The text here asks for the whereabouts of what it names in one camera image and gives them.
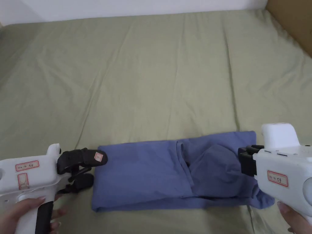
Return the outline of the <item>person's right hand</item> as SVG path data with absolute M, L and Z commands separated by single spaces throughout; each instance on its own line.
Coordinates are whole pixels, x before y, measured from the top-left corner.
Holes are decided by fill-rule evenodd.
M 291 207 L 278 201 L 277 206 L 286 223 L 290 226 L 288 232 L 293 234 L 311 234 L 312 226 L 298 212 Z

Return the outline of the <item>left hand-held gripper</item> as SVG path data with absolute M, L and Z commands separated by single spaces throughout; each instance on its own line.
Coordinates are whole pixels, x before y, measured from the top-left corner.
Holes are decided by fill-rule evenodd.
M 45 197 L 38 208 L 25 214 L 17 224 L 16 234 L 48 234 L 55 195 L 77 194 L 93 186 L 92 167 L 108 162 L 107 154 L 95 149 L 75 149 L 62 153 L 62 174 L 57 172 L 59 144 L 48 147 L 45 155 L 0 161 L 0 208 L 8 210 L 28 198 Z

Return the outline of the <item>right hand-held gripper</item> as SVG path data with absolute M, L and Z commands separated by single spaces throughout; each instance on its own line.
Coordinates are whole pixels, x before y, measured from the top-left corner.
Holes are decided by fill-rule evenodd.
M 239 148 L 242 173 L 284 203 L 311 203 L 312 147 L 300 144 L 288 123 L 264 124 L 264 145 Z

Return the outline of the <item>person's left hand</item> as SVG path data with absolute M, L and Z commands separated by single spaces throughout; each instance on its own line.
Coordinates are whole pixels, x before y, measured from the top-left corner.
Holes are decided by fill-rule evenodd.
M 28 198 L 16 203 L 11 209 L 2 213 L 0 216 L 0 233 L 15 234 L 19 219 L 29 211 L 42 205 L 45 199 L 45 197 Z M 65 214 L 66 210 L 64 208 L 53 210 L 51 220 L 61 218 Z M 59 221 L 51 222 L 49 234 L 58 234 L 60 225 L 61 223 Z

